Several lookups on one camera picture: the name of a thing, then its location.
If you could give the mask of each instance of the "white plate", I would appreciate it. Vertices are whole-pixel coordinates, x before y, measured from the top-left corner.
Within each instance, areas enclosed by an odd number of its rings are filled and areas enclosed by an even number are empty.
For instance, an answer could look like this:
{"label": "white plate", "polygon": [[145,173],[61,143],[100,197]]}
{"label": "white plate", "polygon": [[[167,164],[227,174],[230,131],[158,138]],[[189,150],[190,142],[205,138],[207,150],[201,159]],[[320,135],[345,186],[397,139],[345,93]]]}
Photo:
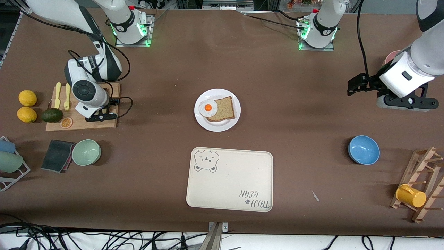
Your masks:
{"label": "white plate", "polygon": [[192,207],[270,211],[273,156],[260,151],[193,149],[186,202]]}
{"label": "white plate", "polygon": [[[234,119],[224,120],[224,121],[209,121],[204,116],[199,113],[199,105],[205,100],[217,100],[225,97],[231,96],[233,101]],[[239,120],[241,116],[241,103],[239,99],[230,91],[226,89],[210,89],[205,91],[202,95],[197,98],[196,104],[194,105],[194,116],[197,122],[204,129],[212,132],[222,132],[231,129]]]}

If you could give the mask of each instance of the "green bowl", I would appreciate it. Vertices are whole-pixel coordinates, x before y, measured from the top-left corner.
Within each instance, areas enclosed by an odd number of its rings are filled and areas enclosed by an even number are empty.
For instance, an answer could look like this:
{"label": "green bowl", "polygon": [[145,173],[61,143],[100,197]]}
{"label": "green bowl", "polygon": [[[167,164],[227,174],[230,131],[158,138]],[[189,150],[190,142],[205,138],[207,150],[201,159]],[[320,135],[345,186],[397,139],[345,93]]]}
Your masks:
{"label": "green bowl", "polygon": [[102,154],[97,142],[86,139],[75,145],[72,151],[72,160],[79,166],[94,164]]}

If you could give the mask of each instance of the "brown table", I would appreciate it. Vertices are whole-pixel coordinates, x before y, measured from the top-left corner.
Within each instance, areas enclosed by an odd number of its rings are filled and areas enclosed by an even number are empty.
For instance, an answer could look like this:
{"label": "brown table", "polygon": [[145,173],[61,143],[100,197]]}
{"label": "brown table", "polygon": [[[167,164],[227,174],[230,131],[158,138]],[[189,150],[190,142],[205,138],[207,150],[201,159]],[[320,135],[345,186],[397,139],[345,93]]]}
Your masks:
{"label": "brown table", "polygon": [[[104,13],[91,12],[112,40]],[[131,60],[122,95],[135,104],[116,129],[45,132],[44,122],[16,118],[17,95],[36,91],[41,114],[55,83],[65,81],[67,50],[83,56],[96,50],[84,35],[24,17],[0,70],[0,134],[16,143],[32,172],[0,193],[0,211],[80,228],[205,231],[208,222],[228,221],[238,233],[442,236],[442,212],[430,211],[416,224],[410,210],[388,205],[412,150],[443,145],[444,107],[397,111],[376,107],[376,92],[347,97],[347,80],[363,72],[363,63],[356,15],[340,25],[334,52],[310,52],[298,51],[294,29],[234,11],[170,11],[156,22],[150,48],[122,49]],[[371,73],[420,36],[413,15],[363,15],[361,30]],[[435,80],[429,95],[444,101],[443,81]],[[223,133],[204,130],[193,115],[197,97],[212,88],[232,91],[242,105],[239,122]],[[374,165],[357,165],[347,155],[350,138],[360,134],[381,148]],[[95,166],[40,170],[51,139],[86,138],[103,149]],[[196,146],[272,153],[273,209],[189,207]]]}

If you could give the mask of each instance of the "plate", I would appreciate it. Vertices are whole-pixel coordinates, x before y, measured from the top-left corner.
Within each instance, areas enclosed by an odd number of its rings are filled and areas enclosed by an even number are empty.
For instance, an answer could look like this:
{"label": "plate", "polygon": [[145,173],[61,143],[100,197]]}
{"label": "plate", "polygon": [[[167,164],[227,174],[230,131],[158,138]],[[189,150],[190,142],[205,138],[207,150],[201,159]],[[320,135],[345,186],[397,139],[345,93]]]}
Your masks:
{"label": "plate", "polygon": [[[234,119],[223,120],[223,121],[209,121],[204,116],[199,113],[199,105],[205,100],[217,100],[225,97],[231,96],[233,101]],[[212,132],[222,132],[231,129],[239,120],[241,116],[241,103],[239,99],[230,91],[226,89],[210,89],[205,91],[202,95],[197,98],[196,104],[194,105],[194,116],[197,122],[204,129]]]}

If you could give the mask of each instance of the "toast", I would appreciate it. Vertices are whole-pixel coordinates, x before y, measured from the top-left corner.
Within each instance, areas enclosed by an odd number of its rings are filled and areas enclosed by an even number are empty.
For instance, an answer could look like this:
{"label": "toast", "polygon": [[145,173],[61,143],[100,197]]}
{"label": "toast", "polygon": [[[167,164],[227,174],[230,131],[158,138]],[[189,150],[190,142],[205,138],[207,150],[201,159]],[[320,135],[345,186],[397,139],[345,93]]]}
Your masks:
{"label": "toast", "polygon": [[233,100],[231,97],[225,97],[223,99],[214,100],[218,104],[218,111],[212,117],[207,117],[209,121],[223,121],[234,119]]}

